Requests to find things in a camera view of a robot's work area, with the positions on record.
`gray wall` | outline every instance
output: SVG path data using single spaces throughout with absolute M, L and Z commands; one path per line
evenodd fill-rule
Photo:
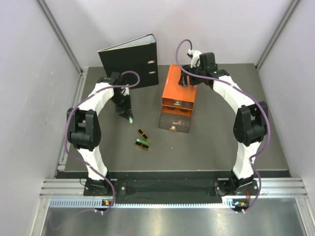
M 180 41 L 218 63 L 256 63 L 291 0 L 46 0 L 81 67 L 97 51 L 153 33 L 158 63 L 175 63 Z M 180 61 L 188 63 L 188 45 Z
M 260 74 L 287 160 L 315 207 L 315 1 L 303 0 Z
M 24 236 L 78 81 L 34 0 L 0 3 L 0 231 Z

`metal floor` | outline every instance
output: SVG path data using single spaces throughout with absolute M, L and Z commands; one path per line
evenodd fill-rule
M 248 213 L 230 209 L 112 209 L 101 216 L 82 209 L 50 208 L 43 236 L 306 236 L 294 199 L 259 199 Z
M 253 64 L 221 64 L 233 80 L 258 101 L 265 100 L 260 78 Z M 199 85 L 188 134 L 158 128 L 161 96 L 169 65 L 158 67 L 159 85 L 131 90 L 134 123 L 118 117 L 108 102 L 99 114 L 102 132 L 100 152 L 110 171 L 231 170 L 237 152 L 232 127 L 235 114 L 209 87 Z M 83 97 L 105 76 L 102 67 L 88 70 Z M 288 170 L 288 165 L 271 119 L 272 139 L 268 149 L 256 160 L 259 170 Z M 150 150 L 134 146 L 142 128 L 150 137 Z M 68 159 L 66 172 L 86 171 L 77 160 Z

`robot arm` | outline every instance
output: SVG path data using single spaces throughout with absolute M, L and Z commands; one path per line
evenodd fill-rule
M 232 85 L 229 86 L 219 81 L 200 79 L 193 76 L 189 77 L 191 85 L 205 83 L 220 94 L 236 115 L 233 127 L 234 136 L 238 141 L 236 163 L 231 172 L 229 189 L 226 191 L 222 189 L 217 193 L 224 195 L 230 190 L 242 192 L 253 182 L 251 163 L 254 162 L 254 158 L 251 162 L 250 157 L 257 153 L 263 137 L 267 133 L 266 122 L 255 103 L 233 88 L 240 89 L 231 76 L 225 70 L 218 70 L 213 53 L 202 54 L 199 51 L 188 50 L 188 56 L 193 60 L 190 65 L 184 66 L 185 70 L 196 75 L 214 77 Z M 184 87 L 188 86 L 187 74 L 184 72 L 179 84 Z M 260 105 L 268 115 L 267 104 L 260 102 Z
M 119 73 L 112 73 L 111 78 L 101 78 L 95 85 L 90 95 L 95 94 L 100 89 L 111 87 L 113 85 L 124 85 L 124 81 L 120 78 Z M 103 163 L 99 142 L 101 139 L 101 131 L 97 116 L 103 109 L 106 102 L 112 100 L 115 104 L 116 112 L 132 123 L 133 115 L 131 111 L 131 100 L 129 88 L 108 88 L 105 89 L 89 100 L 82 103 L 75 111 L 68 129 L 67 138 L 73 146 L 78 149 L 87 165 L 91 184 L 102 186 L 104 180 L 91 169 L 93 167 L 103 176 L 107 175 L 107 168 Z

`drawer handle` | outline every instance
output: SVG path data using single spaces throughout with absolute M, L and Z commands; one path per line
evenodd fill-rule
M 174 107 L 181 107 L 181 104 L 179 102 L 175 102 Z
M 175 126 L 171 126 L 171 127 L 169 128 L 169 130 L 170 130 L 170 131 L 175 131 L 175 132 L 177 131 L 177 129 L 176 129 Z

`orange drawer box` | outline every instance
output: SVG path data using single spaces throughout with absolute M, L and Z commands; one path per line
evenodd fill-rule
M 191 116 L 196 97 L 196 87 L 183 87 L 179 85 L 178 82 L 180 77 L 180 67 L 177 65 L 170 65 L 162 95 L 163 112 Z

